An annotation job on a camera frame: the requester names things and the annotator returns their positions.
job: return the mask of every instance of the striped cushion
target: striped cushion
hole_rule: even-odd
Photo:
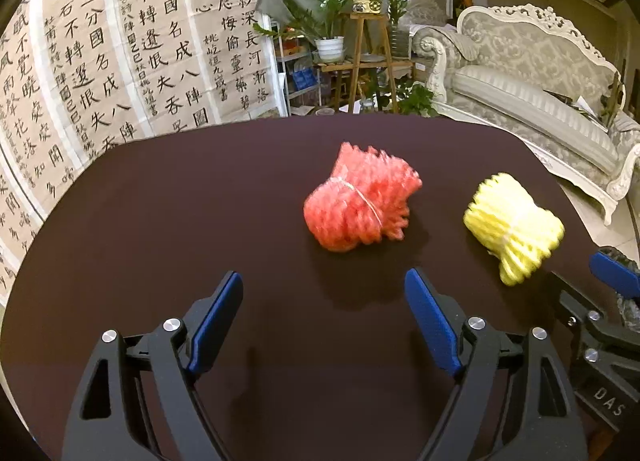
[[[615,171],[618,152],[609,136],[539,87],[489,67],[466,66],[454,74],[452,88],[546,134],[603,172]]]

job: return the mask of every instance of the white tiled floor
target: white tiled floor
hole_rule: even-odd
[[[602,208],[596,200],[567,181],[558,179],[558,183],[574,205],[594,243],[598,246],[618,248],[628,258],[640,264],[636,234],[631,221],[632,215],[626,200],[618,204],[618,208],[613,213],[611,225],[605,226],[602,222]]]

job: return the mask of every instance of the red yarn bundle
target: red yarn bundle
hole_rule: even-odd
[[[345,142],[331,177],[305,201],[306,225],[330,251],[379,243],[382,235],[399,241],[409,224],[406,200],[421,186],[406,161]]]

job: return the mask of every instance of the ornate white sofa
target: ornate white sofa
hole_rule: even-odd
[[[549,172],[599,201],[610,224],[640,157],[640,125],[620,110],[607,134],[545,92],[582,96],[596,114],[610,94],[617,69],[572,22],[531,4],[472,7],[457,34],[423,27],[412,50],[433,58],[427,86],[440,114],[515,134]]]

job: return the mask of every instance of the dark brown table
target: dark brown table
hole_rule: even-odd
[[[310,235],[303,202],[343,141],[382,148],[420,173],[404,241],[340,255]],[[479,183],[498,172],[564,222],[566,236],[545,267],[617,318],[614,296],[589,272],[596,246],[571,203],[502,130],[345,114],[217,126],[110,151],[38,234],[4,318],[0,361],[32,433],[59,457],[76,384],[101,333],[148,332],[235,269],[244,302],[198,382],[234,461],[415,460],[452,382],[431,361],[404,301],[407,269],[421,265],[440,292],[497,329],[552,327],[542,275],[504,287],[497,261],[462,223]],[[566,358],[568,334],[552,336]],[[161,446],[177,459],[157,395],[148,397]]]

